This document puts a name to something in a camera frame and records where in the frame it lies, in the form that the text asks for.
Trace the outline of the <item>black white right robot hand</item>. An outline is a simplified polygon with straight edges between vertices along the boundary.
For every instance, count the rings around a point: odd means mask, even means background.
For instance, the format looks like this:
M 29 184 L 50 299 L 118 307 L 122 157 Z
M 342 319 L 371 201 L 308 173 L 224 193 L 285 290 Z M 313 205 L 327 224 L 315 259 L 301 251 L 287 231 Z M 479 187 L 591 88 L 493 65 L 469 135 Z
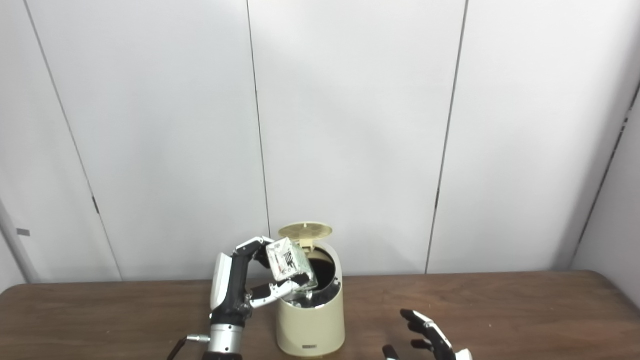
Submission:
M 433 319 L 412 309 L 401 309 L 400 316 L 407 321 L 407 328 L 422 337 L 412 339 L 410 346 L 417 350 L 426 350 L 435 360 L 472 360 L 473 354 L 468 348 L 455 351 L 450 340 Z

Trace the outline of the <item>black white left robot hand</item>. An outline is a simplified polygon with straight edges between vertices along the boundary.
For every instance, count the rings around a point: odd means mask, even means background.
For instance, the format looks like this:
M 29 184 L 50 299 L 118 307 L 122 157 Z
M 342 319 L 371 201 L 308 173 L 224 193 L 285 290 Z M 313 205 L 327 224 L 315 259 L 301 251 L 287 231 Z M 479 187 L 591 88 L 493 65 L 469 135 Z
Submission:
M 258 261 L 266 269 L 271 268 L 267 255 L 271 244 L 274 240 L 270 238 L 254 237 L 239 244 L 231 256 L 225 253 L 217 256 L 210 296 L 211 326 L 245 327 L 253 309 L 270 305 L 313 282 L 309 273 L 298 272 L 247 290 L 251 261 Z

